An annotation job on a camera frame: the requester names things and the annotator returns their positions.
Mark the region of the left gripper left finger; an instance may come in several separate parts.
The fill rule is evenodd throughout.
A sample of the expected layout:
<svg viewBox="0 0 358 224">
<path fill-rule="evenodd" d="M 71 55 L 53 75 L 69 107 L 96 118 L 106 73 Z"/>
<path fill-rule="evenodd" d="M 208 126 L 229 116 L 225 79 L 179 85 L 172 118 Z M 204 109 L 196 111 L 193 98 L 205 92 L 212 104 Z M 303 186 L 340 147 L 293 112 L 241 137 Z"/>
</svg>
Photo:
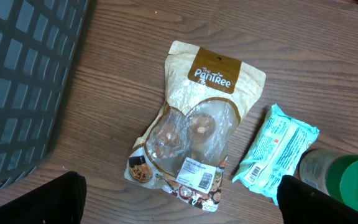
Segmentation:
<svg viewBox="0 0 358 224">
<path fill-rule="evenodd" d="M 80 223 L 86 202 L 86 179 L 67 172 L 0 207 L 0 224 Z"/>
</svg>

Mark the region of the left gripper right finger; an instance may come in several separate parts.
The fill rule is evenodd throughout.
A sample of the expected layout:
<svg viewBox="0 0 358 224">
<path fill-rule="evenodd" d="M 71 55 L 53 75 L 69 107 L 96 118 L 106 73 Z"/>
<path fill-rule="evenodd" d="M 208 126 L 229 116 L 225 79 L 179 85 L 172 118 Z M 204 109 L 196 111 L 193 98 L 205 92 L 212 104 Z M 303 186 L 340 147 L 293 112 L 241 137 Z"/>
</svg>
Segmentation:
<svg viewBox="0 0 358 224">
<path fill-rule="evenodd" d="M 284 224 L 358 224 L 358 211 L 292 175 L 282 177 L 277 202 Z"/>
</svg>

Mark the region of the green lidded jar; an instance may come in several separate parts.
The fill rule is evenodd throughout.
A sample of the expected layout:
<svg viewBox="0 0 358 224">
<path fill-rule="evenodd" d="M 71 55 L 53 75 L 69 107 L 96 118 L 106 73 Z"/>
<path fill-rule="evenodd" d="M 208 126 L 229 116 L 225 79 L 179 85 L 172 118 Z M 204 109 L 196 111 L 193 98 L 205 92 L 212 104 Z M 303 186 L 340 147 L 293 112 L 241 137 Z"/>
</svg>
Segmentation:
<svg viewBox="0 0 358 224">
<path fill-rule="evenodd" d="M 358 155 L 315 149 L 299 166 L 301 180 L 358 211 Z"/>
</svg>

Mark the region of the teal packet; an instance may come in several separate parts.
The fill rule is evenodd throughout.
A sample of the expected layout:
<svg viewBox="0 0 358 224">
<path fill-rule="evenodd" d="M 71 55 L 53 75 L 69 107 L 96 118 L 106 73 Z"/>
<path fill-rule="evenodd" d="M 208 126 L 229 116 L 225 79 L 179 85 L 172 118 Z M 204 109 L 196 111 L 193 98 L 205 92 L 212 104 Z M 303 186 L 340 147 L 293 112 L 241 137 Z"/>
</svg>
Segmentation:
<svg viewBox="0 0 358 224">
<path fill-rule="evenodd" d="M 274 104 L 232 181 L 278 203 L 284 175 L 293 175 L 302 154 L 317 140 L 319 129 L 286 115 Z"/>
</svg>

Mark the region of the brown Pantree snack pouch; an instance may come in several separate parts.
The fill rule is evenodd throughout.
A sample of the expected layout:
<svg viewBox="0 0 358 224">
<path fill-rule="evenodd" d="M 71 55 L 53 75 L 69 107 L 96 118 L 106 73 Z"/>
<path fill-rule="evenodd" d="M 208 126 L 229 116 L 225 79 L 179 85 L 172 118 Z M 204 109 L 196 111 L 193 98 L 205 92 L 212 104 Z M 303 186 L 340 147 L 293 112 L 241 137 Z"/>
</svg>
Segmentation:
<svg viewBox="0 0 358 224">
<path fill-rule="evenodd" d="M 215 212 L 227 142 L 260 98 L 265 78 L 240 60 L 174 41 L 165 60 L 165 101 L 137 138 L 124 177 Z"/>
</svg>

